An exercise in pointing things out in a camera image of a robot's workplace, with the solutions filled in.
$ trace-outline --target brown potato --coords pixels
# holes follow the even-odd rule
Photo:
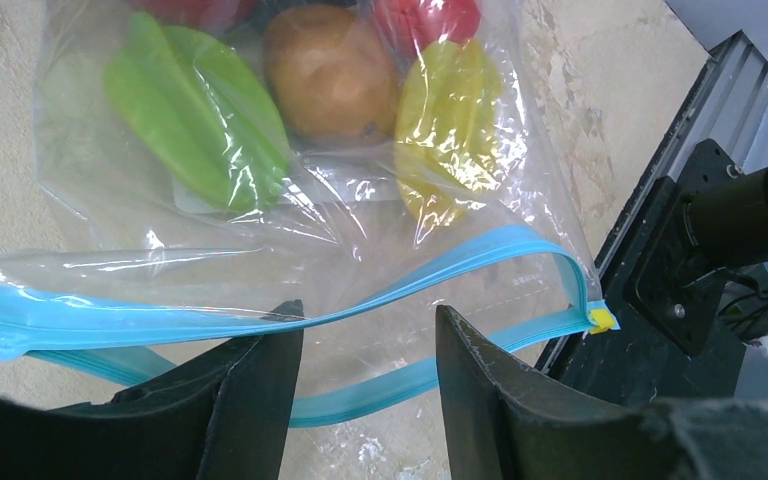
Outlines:
[[[393,133],[398,72],[371,24],[339,7],[294,7],[272,21],[263,45],[267,82],[296,133],[332,145]]]

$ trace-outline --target clear plastic bag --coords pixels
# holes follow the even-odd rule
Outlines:
[[[438,304],[509,349],[613,324],[515,2],[48,3],[39,182],[78,253],[0,259],[0,359],[128,382],[168,365],[125,347],[309,328],[314,426],[433,387]]]

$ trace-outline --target red tomato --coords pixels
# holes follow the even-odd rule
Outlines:
[[[128,0],[158,20],[220,33],[242,20],[257,0]]]
[[[481,23],[475,0],[375,0],[372,12],[390,44],[411,57],[438,40],[465,43]]]

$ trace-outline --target beige stone surface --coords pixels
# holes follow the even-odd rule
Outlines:
[[[523,0],[523,51],[549,137],[595,253],[706,59],[660,0]],[[31,84],[44,5],[0,0],[0,255],[58,249],[34,185]],[[178,359],[198,347],[165,347]],[[528,354],[534,358],[536,350]],[[0,364],[0,395],[40,407],[103,401],[114,385],[33,359]],[[439,398],[292,431],[285,478],[445,478]]]

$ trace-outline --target screw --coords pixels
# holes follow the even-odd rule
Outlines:
[[[726,175],[731,178],[737,178],[738,176],[743,175],[743,168],[741,168],[740,165],[728,164],[726,166]]]

